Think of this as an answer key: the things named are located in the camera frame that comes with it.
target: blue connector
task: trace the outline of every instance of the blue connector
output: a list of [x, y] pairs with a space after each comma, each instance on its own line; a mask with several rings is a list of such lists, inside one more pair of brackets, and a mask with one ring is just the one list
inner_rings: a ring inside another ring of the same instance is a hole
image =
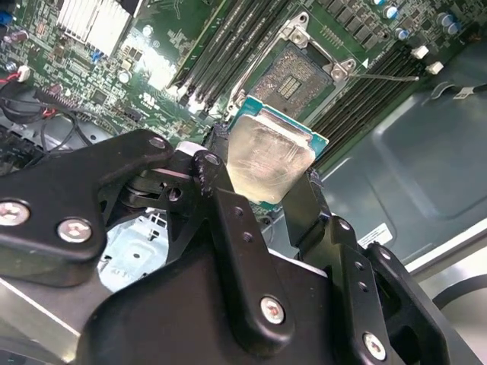
[[7, 11], [0, 11], [0, 25], [9, 25], [13, 19], [12, 14]]
[[101, 51], [96, 50], [91, 55], [91, 61], [93, 63], [97, 63], [98, 61], [100, 61], [100, 59], [101, 59], [102, 56], [103, 56], [103, 53]]

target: screw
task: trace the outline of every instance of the screw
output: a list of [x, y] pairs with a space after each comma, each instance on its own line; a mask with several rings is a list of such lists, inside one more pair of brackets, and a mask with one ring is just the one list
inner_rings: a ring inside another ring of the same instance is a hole
[[284, 309], [281, 304], [269, 297], [264, 297], [260, 301], [260, 309], [266, 319], [274, 325], [284, 322]]
[[350, 225], [347, 222], [345, 222], [343, 219], [340, 219], [339, 222], [340, 222], [340, 226], [342, 226], [344, 230], [350, 230]]
[[380, 253], [382, 254], [382, 256], [386, 259], [386, 260], [390, 260], [390, 255], [388, 253], [388, 251], [386, 251], [385, 249], [383, 249], [382, 247], [379, 248], [379, 251]]
[[83, 243], [91, 237], [91, 228], [81, 219], [67, 219], [59, 225], [58, 235], [69, 243]]
[[0, 226], [18, 226], [29, 219], [29, 208], [19, 202], [0, 203]]
[[149, 140], [149, 143], [152, 144], [154, 147], [159, 148], [161, 150], [166, 148], [166, 142], [164, 139], [159, 137], [153, 137]]
[[209, 163], [213, 163], [214, 165], [219, 165], [220, 164], [220, 161], [218, 160], [218, 158], [214, 154], [206, 154], [205, 155], [205, 159]]
[[386, 349], [377, 337], [370, 332], [364, 333], [364, 344], [373, 357], [380, 361], [386, 360]]
[[340, 69], [332, 70], [332, 78], [334, 80], [342, 80], [345, 77], [345, 73]]
[[301, 35], [299, 35], [299, 34], [295, 34], [294, 36], [292, 36], [292, 41], [293, 41], [294, 43], [299, 43], [300, 41], [302, 41], [302, 39], [301, 39]]
[[6, 64], [5, 64], [5, 70], [7, 72], [16, 72], [17, 71], [17, 64], [13, 61], [8, 61]]

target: motherboard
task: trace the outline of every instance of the motherboard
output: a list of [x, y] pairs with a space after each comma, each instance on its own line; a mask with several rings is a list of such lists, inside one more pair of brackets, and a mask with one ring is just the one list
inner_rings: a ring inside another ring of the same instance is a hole
[[482, 0], [21, 0], [0, 63], [117, 135], [202, 142], [255, 97], [329, 139], [323, 168], [487, 21]]

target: sticker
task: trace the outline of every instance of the sticker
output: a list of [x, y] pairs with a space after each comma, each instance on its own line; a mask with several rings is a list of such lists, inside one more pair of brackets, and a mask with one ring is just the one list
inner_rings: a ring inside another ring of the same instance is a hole
[[390, 232], [387, 224], [382, 223], [379, 227], [375, 230], [371, 231], [366, 236], [363, 236], [359, 241], [358, 244], [364, 248], [370, 245], [373, 242], [377, 242], [381, 245], [385, 245], [393, 238], [393, 234]]

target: connector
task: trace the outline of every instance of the connector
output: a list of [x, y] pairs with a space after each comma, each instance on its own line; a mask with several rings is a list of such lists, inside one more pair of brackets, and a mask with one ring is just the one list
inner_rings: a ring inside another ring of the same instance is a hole
[[415, 59], [424, 59], [424, 57], [429, 53], [429, 49], [427, 46], [419, 46], [418, 48], [414, 48], [411, 51], [411, 55]]
[[19, 73], [17, 79], [18, 82], [24, 82], [30, 77], [30, 68], [27, 65], [22, 65], [21, 67], [19, 67], [17, 72]]
[[443, 69], [443, 64], [439, 61], [432, 63], [426, 68], [426, 71], [432, 75], [438, 75], [440, 71]]

